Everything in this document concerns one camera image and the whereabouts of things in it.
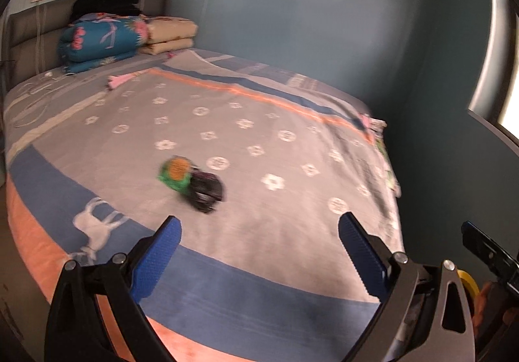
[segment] floor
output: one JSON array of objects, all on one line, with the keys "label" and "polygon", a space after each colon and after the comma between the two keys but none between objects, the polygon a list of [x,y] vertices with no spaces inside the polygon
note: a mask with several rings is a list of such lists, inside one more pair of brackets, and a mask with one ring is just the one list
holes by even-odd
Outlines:
[{"label": "floor", "polygon": [[3,185],[0,187],[0,313],[36,362],[43,361],[48,312],[49,304],[25,267],[12,239]]}]

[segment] green object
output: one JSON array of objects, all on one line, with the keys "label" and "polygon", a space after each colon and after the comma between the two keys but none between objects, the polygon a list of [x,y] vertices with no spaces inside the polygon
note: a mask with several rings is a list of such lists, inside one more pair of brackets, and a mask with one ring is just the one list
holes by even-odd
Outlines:
[{"label": "green object", "polygon": [[171,189],[174,189],[175,191],[178,191],[181,194],[186,195],[187,187],[191,182],[191,172],[188,171],[184,176],[184,179],[182,179],[181,181],[174,181],[168,175],[168,164],[169,161],[162,166],[162,169],[160,170],[160,175],[158,176],[159,180],[165,183]]}]

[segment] black folded blanket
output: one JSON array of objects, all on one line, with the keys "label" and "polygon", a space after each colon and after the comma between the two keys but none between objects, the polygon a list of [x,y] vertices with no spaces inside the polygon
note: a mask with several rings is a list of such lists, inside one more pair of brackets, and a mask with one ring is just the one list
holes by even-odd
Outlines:
[{"label": "black folded blanket", "polygon": [[138,16],[141,10],[134,4],[139,0],[76,0],[72,6],[70,23],[85,14],[92,12],[106,12],[118,16]]}]

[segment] white deer print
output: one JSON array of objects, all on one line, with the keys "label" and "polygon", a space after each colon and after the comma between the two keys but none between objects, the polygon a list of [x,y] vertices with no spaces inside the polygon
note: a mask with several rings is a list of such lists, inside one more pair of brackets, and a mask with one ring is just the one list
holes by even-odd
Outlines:
[{"label": "white deer print", "polygon": [[107,204],[107,202],[101,200],[98,196],[92,198],[87,202],[85,210],[77,214],[72,221],[72,224],[76,226],[77,229],[88,236],[88,244],[81,247],[81,251],[83,252],[77,252],[74,255],[86,256],[88,264],[94,264],[94,261],[97,259],[96,252],[106,245],[111,231],[128,220],[128,217],[123,216],[118,221],[113,221],[114,217],[120,214],[115,210],[103,220],[98,219],[92,212],[94,208],[100,204]]}]

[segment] hand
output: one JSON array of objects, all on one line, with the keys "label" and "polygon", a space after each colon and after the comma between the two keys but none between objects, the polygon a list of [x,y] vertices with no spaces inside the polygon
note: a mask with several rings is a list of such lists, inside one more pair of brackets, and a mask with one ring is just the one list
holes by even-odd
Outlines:
[{"label": "hand", "polygon": [[[474,337],[477,337],[479,328],[483,324],[483,312],[485,310],[489,292],[494,283],[485,283],[479,295],[474,299],[474,316],[472,317],[472,326],[474,328]],[[510,308],[503,314],[503,323],[507,326],[511,325],[515,317],[519,315],[519,308]]]}]

